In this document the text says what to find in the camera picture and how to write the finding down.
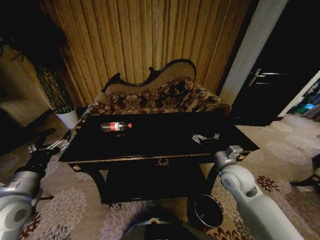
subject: plastic bottle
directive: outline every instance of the plastic bottle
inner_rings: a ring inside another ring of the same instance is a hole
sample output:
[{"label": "plastic bottle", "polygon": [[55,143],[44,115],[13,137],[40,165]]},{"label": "plastic bottle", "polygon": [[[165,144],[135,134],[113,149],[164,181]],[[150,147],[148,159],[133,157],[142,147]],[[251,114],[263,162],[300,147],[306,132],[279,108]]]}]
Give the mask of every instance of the plastic bottle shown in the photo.
[{"label": "plastic bottle", "polygon": [[104,122],[101,124],[101,130],[103,132],[118,132],[128,128],[132,128],[132,124],[124,121]]}]

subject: table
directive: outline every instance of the table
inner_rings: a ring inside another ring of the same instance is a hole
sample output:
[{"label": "table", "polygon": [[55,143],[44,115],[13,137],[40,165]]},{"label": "table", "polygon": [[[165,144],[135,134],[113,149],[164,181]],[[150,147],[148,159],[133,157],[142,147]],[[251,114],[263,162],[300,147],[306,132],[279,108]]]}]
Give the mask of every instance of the table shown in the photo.
[{"label": "table", "polygon": [[[101,131],[101,123],[120,121],[132,128]],[[193,134],[216,139],[200,145]],[[89,174],[104,204],[188,197],[211,192],[214,179],[206,179],[199,164],[212,163],[212,154],[230,145],[244,149],[240,160],[259,149],[216,112],[99,115],[88,117],[60,161]]]}]

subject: white plant pot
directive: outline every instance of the white plant pot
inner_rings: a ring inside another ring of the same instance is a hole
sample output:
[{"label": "white plant pot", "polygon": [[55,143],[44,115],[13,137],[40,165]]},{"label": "white plant pot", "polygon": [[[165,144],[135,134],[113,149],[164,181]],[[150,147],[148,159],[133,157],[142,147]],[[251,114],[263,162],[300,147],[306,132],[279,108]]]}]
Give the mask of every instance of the white plant pot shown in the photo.
[{"label": "white plant pot", "polygon": [[76,124],[79,121],[76,108],[74,108],[74,110],[70,112],[63,113],[63,114],[56,113],[56,115],[64,123],[64,125],[66,125],[68,129],[74,129]]}]

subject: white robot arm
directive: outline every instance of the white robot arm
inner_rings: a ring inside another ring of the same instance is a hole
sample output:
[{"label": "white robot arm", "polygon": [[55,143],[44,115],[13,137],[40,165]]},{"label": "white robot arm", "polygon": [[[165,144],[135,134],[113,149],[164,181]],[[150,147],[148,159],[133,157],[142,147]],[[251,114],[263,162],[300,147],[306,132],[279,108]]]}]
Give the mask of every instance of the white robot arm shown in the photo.
[{"label": "white robot arm", "polygon": [[52,145],[30,146],[29,153],[32,157],[26,165],[15,172],[7,185],[0,186],[0,240],[19,239],[24,226],[33,220],[33,209],[43,193],[40,180],[46,174],[50,158],[65,149],[69,145],[69,139],[70,131],[63,140]]},{"label": "white robot arm", "polygon": [[264,195],[252,173],[236,165],[242,148],[234,145],[214,155],[216,169],[223,187],[237,202],[244,222],[256,240],[303,240],[300,233],[279,206]]}]

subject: trash can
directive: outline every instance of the trash can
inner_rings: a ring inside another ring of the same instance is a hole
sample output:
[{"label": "trash can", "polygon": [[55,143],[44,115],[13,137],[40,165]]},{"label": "trash can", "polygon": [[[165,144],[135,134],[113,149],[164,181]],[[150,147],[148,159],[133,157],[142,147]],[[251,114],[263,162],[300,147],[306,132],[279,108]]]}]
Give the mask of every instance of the trash can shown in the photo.
[{"label": "trash can", "polygon": [[219,204],[206,194],[188,198],[187,217],[190,224],[200,231],[218,227],[224,220]]}]

